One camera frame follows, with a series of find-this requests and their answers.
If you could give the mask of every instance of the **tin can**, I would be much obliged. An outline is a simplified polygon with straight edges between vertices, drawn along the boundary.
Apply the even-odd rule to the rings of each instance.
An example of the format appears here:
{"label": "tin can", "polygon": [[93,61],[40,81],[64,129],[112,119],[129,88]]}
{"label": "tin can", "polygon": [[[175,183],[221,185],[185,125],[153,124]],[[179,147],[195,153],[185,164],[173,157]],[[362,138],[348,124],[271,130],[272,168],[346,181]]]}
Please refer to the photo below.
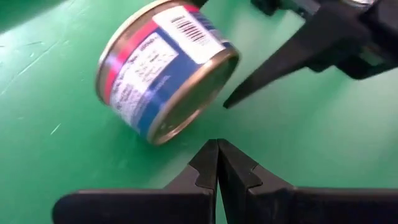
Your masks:
{"label": "tin can", "polygon": [[215,98],[238,61],[199,8],[158,0],[112,36],[99,59],[96,92],[142,137],[162,144]]}

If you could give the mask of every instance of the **green table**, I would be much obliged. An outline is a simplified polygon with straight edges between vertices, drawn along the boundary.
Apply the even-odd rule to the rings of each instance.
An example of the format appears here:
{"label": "green table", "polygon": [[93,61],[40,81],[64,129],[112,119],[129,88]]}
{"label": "green table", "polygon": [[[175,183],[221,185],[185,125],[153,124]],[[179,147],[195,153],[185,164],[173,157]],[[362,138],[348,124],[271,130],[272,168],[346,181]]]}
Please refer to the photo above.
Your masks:
{"label": "green table", "polygon": [[117,2],[0,0],[0,223],[51,223],[55,201],[77,189],[162,188],[209,138],[230,140],[295,185],[398,187],[395,71],[356,82],[335,68],[302,70],[222,108],[303,23],[292,12],[266,17],[249,0],[205,5],[243,59],[179,137],[148,145],[94,92],[104,45],[151,0]]}

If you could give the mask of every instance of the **nutrition label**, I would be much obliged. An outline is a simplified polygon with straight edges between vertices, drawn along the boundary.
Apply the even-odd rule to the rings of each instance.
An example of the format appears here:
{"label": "nutrition label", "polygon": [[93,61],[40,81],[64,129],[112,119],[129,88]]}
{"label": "nutrition label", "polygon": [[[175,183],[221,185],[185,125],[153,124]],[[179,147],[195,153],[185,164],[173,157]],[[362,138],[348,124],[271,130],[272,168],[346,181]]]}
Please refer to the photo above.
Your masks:
{"label": "nutrition label", "polygon": [[153,20],[197,64],[206,63],[225,48],[183,6],[162,11]]}
{"label": "nutrition label", "polygon": [[129,124],[138,120],[153,81],[178,53],[156,32],[148,36],[128,58],[114,81],[111,106]]}

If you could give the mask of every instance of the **gold metal rim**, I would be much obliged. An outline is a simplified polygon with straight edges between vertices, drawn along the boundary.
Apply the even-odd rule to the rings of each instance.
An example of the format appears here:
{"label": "gold metal rim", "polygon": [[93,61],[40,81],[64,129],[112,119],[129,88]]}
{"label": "gold metal rim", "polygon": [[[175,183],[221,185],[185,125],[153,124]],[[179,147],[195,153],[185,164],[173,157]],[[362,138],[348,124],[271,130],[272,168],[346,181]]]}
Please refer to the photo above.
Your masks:
{"label": "gold metal rim", "polygon": [[[215,94],[214,97],[206,100],[202,105],[198,107],[198,109],[192,115],[190,115],[185,121],[179,124],[175,129],[171,130],[168,134],[165,134],[158,139],[153,139],[156,131],[159,129],[159,126],[162,124],[167,115],[172,111],[174,106],[180,100],[182,100],[185,95],[187,95],[192,90],[192,88],[196,86],[196,84],[198,84],[201,80],[207,77],[207,75],[211,74],[211,71],[216,69],[225,61],[231,60],[235,57],[238,61],[239,54],[234,48],[224,49],[223,51],[216,54],[207,63],[202,65],[187,81],[185,81],[185,83],[173,94],[171,99],[169,99],[169,101],[165,104],[164,109],[160,111],[159,114],[155,117],[149,128],[147,140],[152,144],[160,145],[172,139],[175,135],[177,135],[185,127],[187,127],[217,97],[218,94]],[[233,68],[231,69],[230,74],[228,74],[225,83],[229,80],[237,65],[238,63],[236,63],[236,65],[233,65]],[[215,89],[215,91],[217,91],[218,93],[219,91],[221,91],[223,86],[221,86],[218,90]]]}
{"label": "gold metal rim", "polygon": [[112,48],[115,46],[116,42],[119,40],[120,36],[134,23],[136,22],[140,17],[142,17],[145,13],[149,12],[153,8],[160,6],[162,4],[165,4],[170,1],[176,1],[176,0],[156,0],[152,3],[149,3],[148,5],[142,7],[140,10],[135,12],[133,15],[128,17],[116,30],[116,32],[112,35],[110,40],[105,46],[105,49],[103,50],[101,56],[99,57],[98,60],[98,65],[97,65],[97,71],[96,71],[96,79],[95,79],[95,90],[98,98],[105,103],[104,99],[104,93],[100,91],[100,76],[101,76],[101,69],[103,67],[105,59],[108,57],[110,51]]}

